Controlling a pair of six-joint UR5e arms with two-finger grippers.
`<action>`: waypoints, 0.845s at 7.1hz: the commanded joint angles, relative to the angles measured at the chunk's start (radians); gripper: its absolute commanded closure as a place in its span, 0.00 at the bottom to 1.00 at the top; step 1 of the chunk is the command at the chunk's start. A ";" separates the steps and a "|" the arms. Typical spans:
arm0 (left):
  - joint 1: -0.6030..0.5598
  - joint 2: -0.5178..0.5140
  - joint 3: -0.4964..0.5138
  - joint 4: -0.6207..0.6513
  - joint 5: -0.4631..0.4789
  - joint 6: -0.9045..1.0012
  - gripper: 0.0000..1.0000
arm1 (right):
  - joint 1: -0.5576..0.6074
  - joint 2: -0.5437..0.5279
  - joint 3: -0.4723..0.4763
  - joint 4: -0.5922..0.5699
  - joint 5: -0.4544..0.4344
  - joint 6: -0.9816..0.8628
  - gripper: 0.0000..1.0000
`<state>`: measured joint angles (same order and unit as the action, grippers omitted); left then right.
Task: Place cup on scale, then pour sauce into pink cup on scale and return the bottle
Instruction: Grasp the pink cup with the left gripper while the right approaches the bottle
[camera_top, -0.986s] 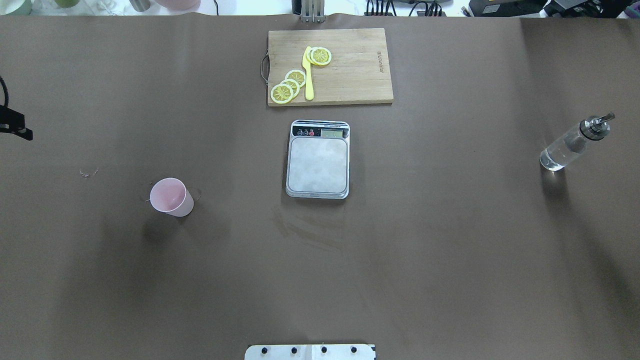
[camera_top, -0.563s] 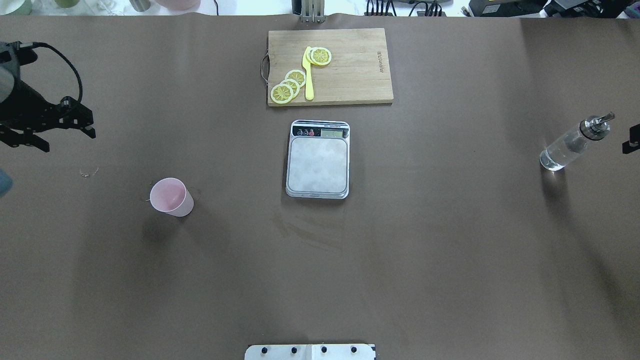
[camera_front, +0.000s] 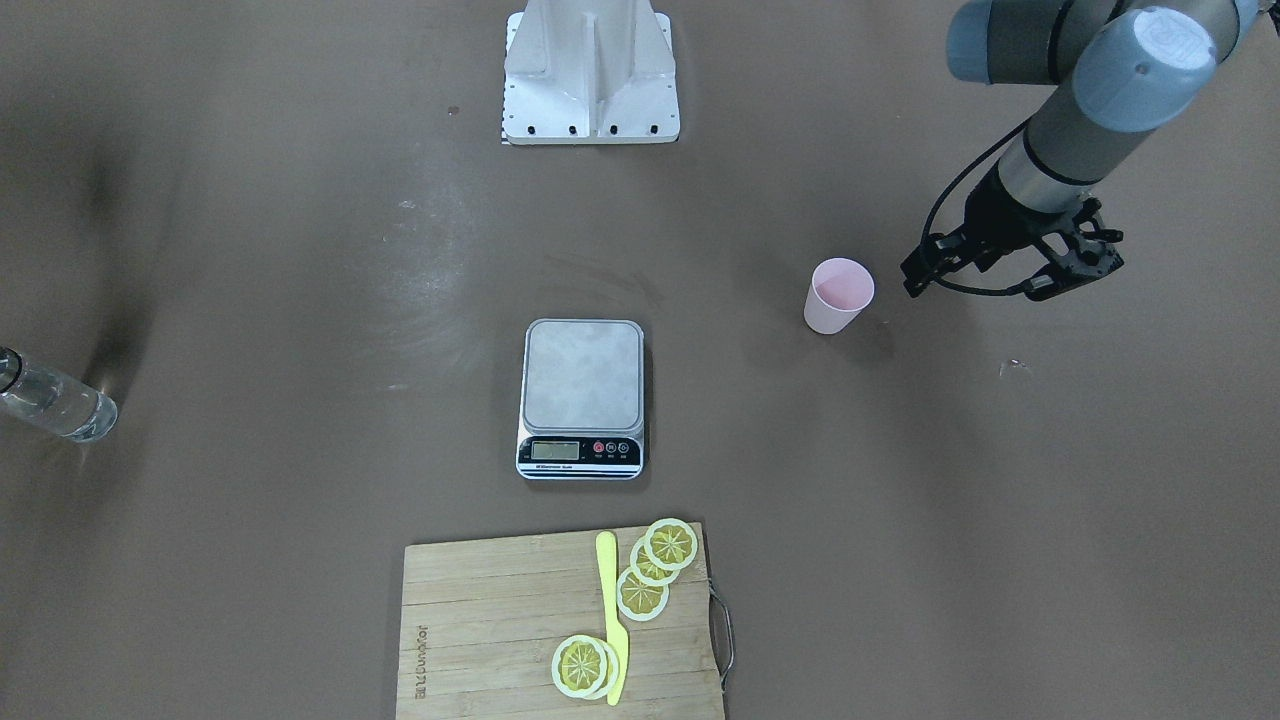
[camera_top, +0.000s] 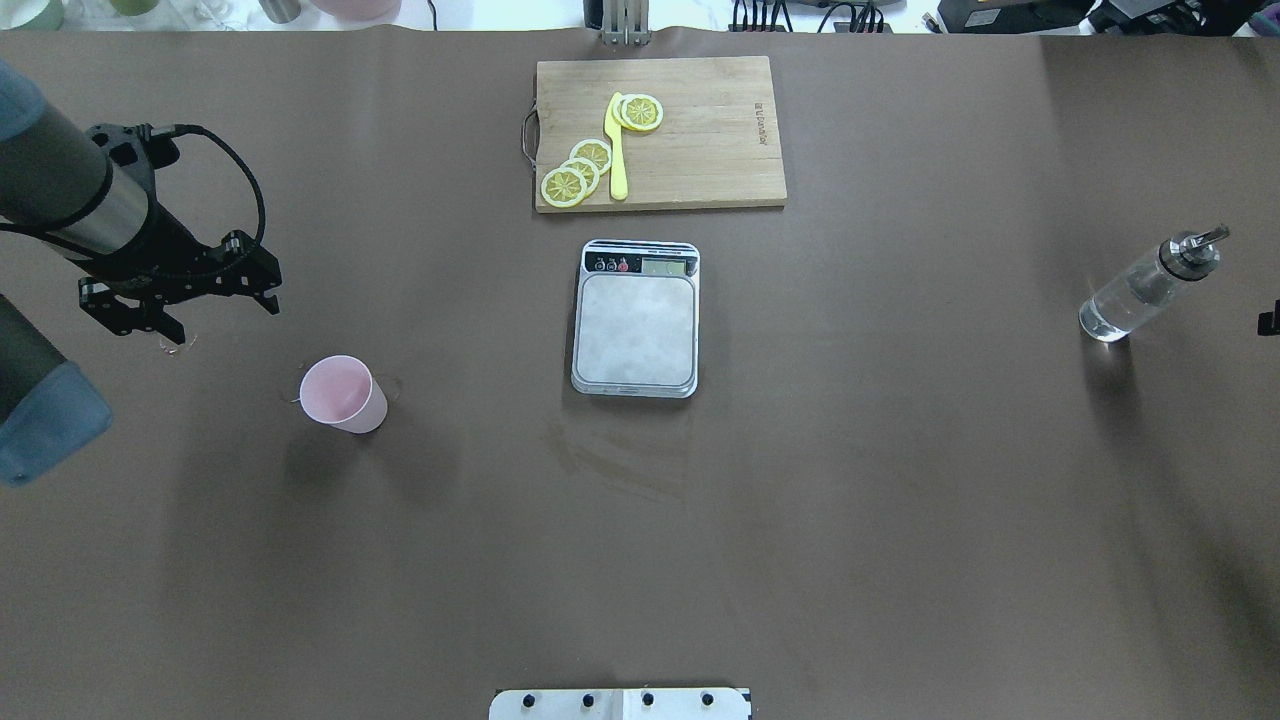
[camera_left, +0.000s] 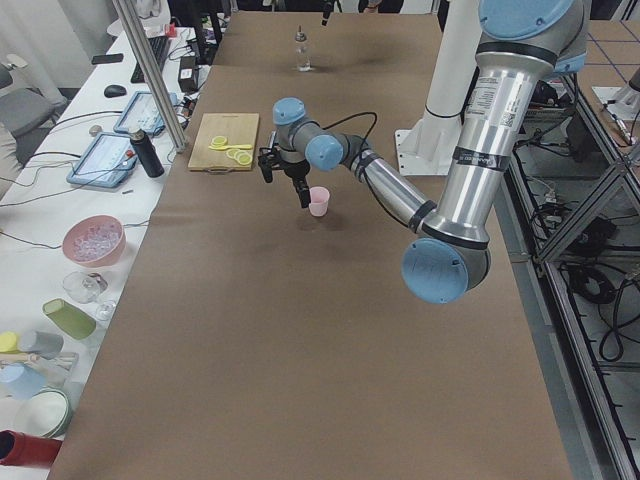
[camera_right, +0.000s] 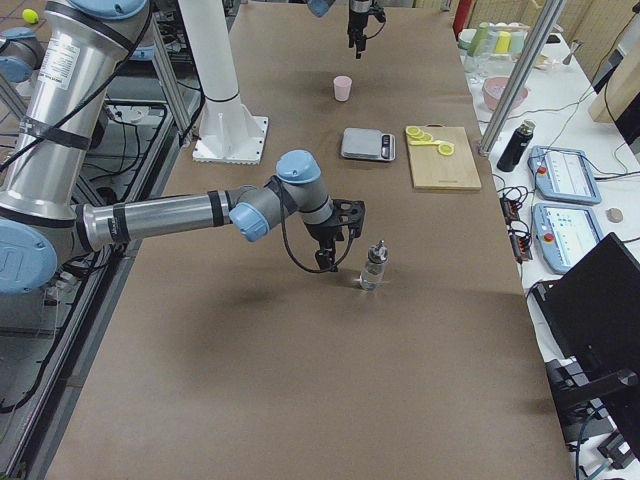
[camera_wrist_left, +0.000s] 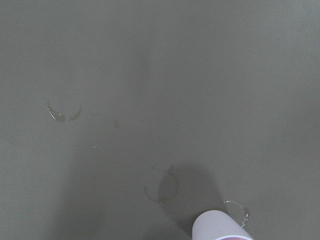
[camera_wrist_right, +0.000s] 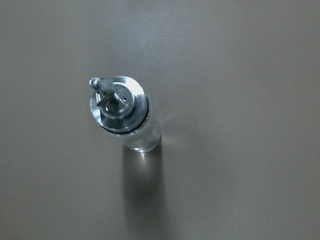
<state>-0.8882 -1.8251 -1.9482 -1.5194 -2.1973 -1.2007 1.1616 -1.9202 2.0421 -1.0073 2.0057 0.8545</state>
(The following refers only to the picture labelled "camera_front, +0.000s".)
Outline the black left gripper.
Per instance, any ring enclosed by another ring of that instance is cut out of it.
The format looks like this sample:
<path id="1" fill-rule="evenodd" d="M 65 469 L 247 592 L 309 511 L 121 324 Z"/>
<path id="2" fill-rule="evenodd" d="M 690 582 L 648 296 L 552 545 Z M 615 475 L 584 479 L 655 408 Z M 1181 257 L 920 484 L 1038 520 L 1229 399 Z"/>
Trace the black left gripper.
<path id="1" fill-rule="evenodd" d="M 1117 251 L 1124 233 L 1105 224 L 1101 208 L 1102 202 L 1088 193 L 1070 200 L 1065 211 L 1025 208 L 1006 190 L 995 167 L 965 201 L 963 233 L 925 233 L 902 260 L 902 287 L 918 299 L 970 263 L 987 272 L 997 260 L 1029 247 L 1046 259 L 1021 283 L 1021 293 L 1030 301 L 1100 281 L 1124 265 Z"/>

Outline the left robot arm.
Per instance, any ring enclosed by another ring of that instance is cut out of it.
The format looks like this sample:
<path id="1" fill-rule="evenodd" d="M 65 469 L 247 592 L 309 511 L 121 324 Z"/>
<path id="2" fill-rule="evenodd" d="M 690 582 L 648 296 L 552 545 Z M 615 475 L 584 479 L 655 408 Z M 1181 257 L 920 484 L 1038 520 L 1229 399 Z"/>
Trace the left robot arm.
<path id="1" fill-rule="evenodd" d="M 947 64 L 961 81 L 1046 85 L 1053 92 L 986 151 L 995 164 L 946 234 L 925 220 L 901 265 L 920 296 L 965 266 L 987 272 L 1034 249 L 1044 265 L 1001 290 L 1044 301 L 1123 265 L 1123 232 L 1094 187 L 1157 128 L 1185 111 L 1275 1 L 969 1 L 952 18 Z"/>

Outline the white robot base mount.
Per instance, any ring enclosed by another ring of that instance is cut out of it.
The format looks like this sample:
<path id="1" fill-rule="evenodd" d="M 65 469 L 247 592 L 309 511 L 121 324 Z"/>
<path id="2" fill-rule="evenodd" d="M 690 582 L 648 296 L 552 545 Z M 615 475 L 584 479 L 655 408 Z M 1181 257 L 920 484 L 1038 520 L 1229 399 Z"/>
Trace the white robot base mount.
<path id="1" fill-rule="evenodd" d="M 507 17 L 500 138 L 513 146 L 673 143 L 671 18 L 649 1 L 530 1 Z"/>

